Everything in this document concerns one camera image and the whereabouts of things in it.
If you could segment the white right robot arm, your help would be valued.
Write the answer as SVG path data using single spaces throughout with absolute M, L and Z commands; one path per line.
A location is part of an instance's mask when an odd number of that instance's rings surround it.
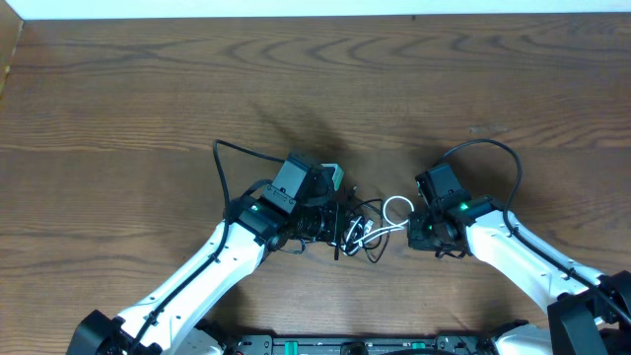
M 447 164 L 415 179 L 426 207 L 410 214 L 408 245 L 437 258 L 473 256 L 492 266 L 546 314 L 548 327 L 507 324 L 493 354 L 627 354 L 630 274 L 607 275 L 554 248 L 497 199 L 470 196 Z

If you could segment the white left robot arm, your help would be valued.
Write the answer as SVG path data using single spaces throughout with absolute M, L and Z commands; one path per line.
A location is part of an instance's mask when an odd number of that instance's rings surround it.
M 293 152 L 273 179 L 231 200 L 204 246 L 167 281 L 110 319 L 93 311 L 76 327 L 70 354 L 219 354 L 199 322 L 261 262 L 290 240 L 337 241 L 344 228 L 334 197 L 344 173 Z

